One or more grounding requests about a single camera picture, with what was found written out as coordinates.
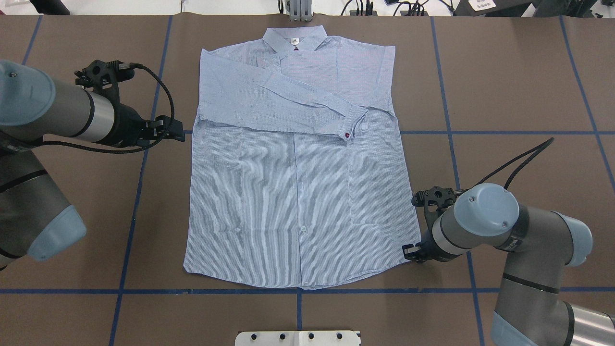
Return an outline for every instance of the folded sleeve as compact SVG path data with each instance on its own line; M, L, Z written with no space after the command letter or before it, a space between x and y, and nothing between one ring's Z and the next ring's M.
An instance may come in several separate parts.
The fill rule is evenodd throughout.
M348 140L366 112L281 73L201 53L197 121Z

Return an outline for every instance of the light blue joint cap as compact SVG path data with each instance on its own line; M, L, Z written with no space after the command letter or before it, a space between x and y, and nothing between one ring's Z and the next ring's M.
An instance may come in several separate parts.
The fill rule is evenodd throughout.
M570 259L570 262L566 264L566 267L576 267L583 264L585 259L587 259L587 255L592 252L592 232L583 222L573 217L560 214L557 211L554 211L554 213L564 219L564 222L566 222L568 229L570 230L570 235L573 238L573 256Z
M28 249L28 255L44 261L64 251L85 236L85 225L74 206L68 206L43 229Z
M453 206L457 223L478 236L498 236L509 231L519 218L519 204L497 184L476 185L459 196Z
M55 84L47 73L0 60L0 126L32 123L54 100Z
M493 312L491 340L497 346L538 346L497 312Z

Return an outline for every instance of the black cord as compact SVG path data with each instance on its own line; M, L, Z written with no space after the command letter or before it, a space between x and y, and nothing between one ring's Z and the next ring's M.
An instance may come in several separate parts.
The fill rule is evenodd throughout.
M443 3L446 6L446 8L448 8L448 10L451 12L451 15L455 16L455 8L453 7L453 0L451 0L450 5L444 0L438 0L438 1Z
M523 154L518 155L517 157L515 157L514 159L511 159L510 161L506 162L505 164L503 164L502 166L499 166L495 171L489 173L486 177L482 178L479 182L477 182L474 186L478 185L478 184L482 184L484 183L487 179L491 178L492 176L496 175L499 171L503 170L504 168L510 166L512 163L514 163L515 161L519 160L520 158L533 153L529 158L527 158L524 162L522 162L519 167L517 167L513 173L511 173L511 175L509 176L508 180L506 181L506 184L504 185L505 189L508 189L508 186L510 186L510 183L512 182L512 180L515 178L515 176L517 175L517 173L519 173L519 171L521 171L528 163L530 163L530 161L532 161L538 154L540 154L543 150L545 150L549 145L551 145L551 143L553 143L553 141L555 140L555 138L551 137L548 140L546 140L545 142L540 143L539 145L535 146L534 148L524 152Z
M138 153L140 151L145 151L145 150L150 149L151 147L155 146L156 144L160 143L167 136L167 134L169 133L169 129L170 129L171 125L173 124L173 120L175 120L175 105L173 104L173 97L171 97L171 92L169 91L167 86L164 85L164 83L161 81L161 79L158 78L158 76L152 70L150 70L147 66L143 66L140 63L131 63L130 67L131 68L138 68L140 70L144 70L145 72L149 73L152 77L154 77L154 79L158 82L158 84L160 84L161 88L164 90L164 92L167 94L167 97L169 98L169 105L171 107L171 115L170 115L171 120L164 127L164 130L162 131L162 135L160 137L158 137L154 142L146 145L145 147L141 147L141 148L138 148L138 149L129 149L129 150L98 149L98 148L86 147L85 145L80 145L80 144L75 144L75 143L62 142L62 141L58 141L58 140L51 140L51 141L48 141L48 142L42 142L40 145L41 146L43 146L43 145L62 145L64 147L71 147L71 148L75 148L75 149L94 151L95 153L104 153L104 154L132 154L132 153Z
M397 5L397 8L395 8L395 12L393 12L393 15L396 15L396 14L397 14L397 10L399 10L399 7L401 7L401 6L402 6L402 5L404 5L404 4L408 5L408 12L409 12L409 11L410 11L410 6L412 6L412 4L410 4L410 2L409 2L409 1L402 1L402 2L400 2L400 3Z
M412 5L412 9L410 11L408 11L408 13L406 13L406 15L414 15L415 12L419 11L419 3L415 2L414 5Z
M344 9L342 10L342 13L340 15L344 15L344 12L346 11L346 8L348 7L348 5L352 2L352 0L348 0L348 2L346 3L346 5L344 5Z
M512 180L517 176L517 173L519 173L519 171L521 171L525 166L527 166L527 164L530 163L530 161L532 161L538 154L540 154L549 145L551 145L551 143L553 143L554 140L555 138L553 137L549 138L546 142L541 144L540 148L536 149L536 151L534 151L534 153L530 155L529 158L527 158L524 162L522 162L519 165L519 167L517 167L514 171L512 171L512 173L510 174L510 177L508 177L508 180L506 180L506 184L504 184L504 188L508 190L510 183L512 183Z

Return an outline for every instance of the striped shirt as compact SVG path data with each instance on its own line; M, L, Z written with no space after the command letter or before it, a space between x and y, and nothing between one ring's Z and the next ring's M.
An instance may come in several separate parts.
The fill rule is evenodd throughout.
M394 57L322 26L202 51L186 271L318 289L405 261L420 231Z

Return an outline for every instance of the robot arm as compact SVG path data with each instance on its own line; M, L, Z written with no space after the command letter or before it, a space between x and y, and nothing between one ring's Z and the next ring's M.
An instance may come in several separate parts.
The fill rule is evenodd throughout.
M46 144L83 147L43 142L43 135L116 148L140 147L123 151L91 148L104 153L138 152L162 139L185 141L173 111L171 118L159 116L150 121L120 103L118 84L131 79L135 68L157 79L139 64L96 60L75 72L81 88L35 68L0 60L0 270L26 254L46 260L85 235L74 206L31 152Z
M429 229L422 242L404 246L407 259L447 262L480 244L507 251L491 330L496 345L615 345L613 316L558 299L564 266L582 264L592 250L584 223L518 204L496 184L459 192L434 187L415 198Z

